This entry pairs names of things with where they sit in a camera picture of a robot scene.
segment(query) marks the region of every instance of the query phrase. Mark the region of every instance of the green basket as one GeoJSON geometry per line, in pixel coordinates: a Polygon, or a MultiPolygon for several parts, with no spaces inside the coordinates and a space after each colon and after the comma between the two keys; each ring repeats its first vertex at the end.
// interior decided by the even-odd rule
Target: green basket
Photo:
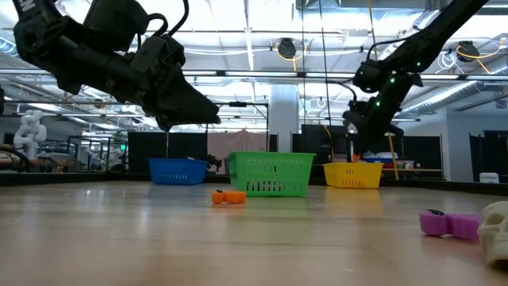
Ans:
{"type": "Polygon", "coordinates": [[[231,184],[248,196],[306,196],[315,154],[233,152],[231,184]]]}

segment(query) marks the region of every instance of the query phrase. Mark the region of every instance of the white pillar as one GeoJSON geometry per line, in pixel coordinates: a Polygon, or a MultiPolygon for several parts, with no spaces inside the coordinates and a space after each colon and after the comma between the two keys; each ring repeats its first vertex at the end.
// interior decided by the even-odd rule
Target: white pillar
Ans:
{"type": "Polygon", "coordinates": [[[270,96],[270,134],[279,135],[279,152],[291,152],[291,134],[298,133],[300,108],[296,85],[275,84],[270,96]]]}

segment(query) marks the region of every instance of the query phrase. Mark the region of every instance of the blue object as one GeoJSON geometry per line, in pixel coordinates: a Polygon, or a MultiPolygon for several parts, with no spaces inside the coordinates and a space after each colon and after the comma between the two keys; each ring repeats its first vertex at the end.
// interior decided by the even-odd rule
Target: blue object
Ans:
{"type": "Polygon", "coordinates": [[[154,184],[192,185],[205,180],[208,162],[190,159],[149,158],[154,184]]]}
{"type": "Polygon", "coordinates": [[[364,159],[368,163],[393,163],[394,160],[392,158],[367,158],[364,159]]]}

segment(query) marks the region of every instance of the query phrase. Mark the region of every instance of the pink plastic object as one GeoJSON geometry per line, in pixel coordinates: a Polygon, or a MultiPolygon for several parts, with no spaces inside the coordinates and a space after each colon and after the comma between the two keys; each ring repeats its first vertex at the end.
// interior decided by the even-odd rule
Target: pink plastic object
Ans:
{"type": "Polygon", "coordinates": [[[421,231],[429,236],[453,235],[474,242],[479,241],[478,228],[482,222],[479,214],[445,214],[428,210],[420,213],[421,231]]]}

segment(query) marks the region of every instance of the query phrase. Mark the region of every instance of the plastic basket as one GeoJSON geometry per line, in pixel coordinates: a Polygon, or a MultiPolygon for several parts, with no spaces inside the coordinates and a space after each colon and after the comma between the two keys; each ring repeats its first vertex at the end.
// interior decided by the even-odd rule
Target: plastic basket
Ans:
{"type": "Polygon", "coordinates": [[[189,159],[148,159],[154,184],[192,185],[205,180],[207,162],[189,159]]]}
{"type": "Polygon", "coordinates": [[[231,184],[248,196],[306,196],[315,154],[233,152],[231,184]]]}
{"type": "Polygon", "coordinates": [[[325,164],[326,183],[333,187],[378,188],[383,163],[325,164]]]}

